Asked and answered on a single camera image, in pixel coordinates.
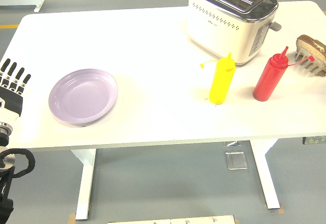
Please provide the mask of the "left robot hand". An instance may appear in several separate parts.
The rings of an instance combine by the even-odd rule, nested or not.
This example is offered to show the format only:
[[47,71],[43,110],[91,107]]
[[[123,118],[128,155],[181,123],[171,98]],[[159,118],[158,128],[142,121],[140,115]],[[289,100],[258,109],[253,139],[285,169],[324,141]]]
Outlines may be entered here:
[[23,92],[31,75],[25,74],[17,63],[6,59],[1,65],[1,122],[10,123],[17,120],[22,113]]

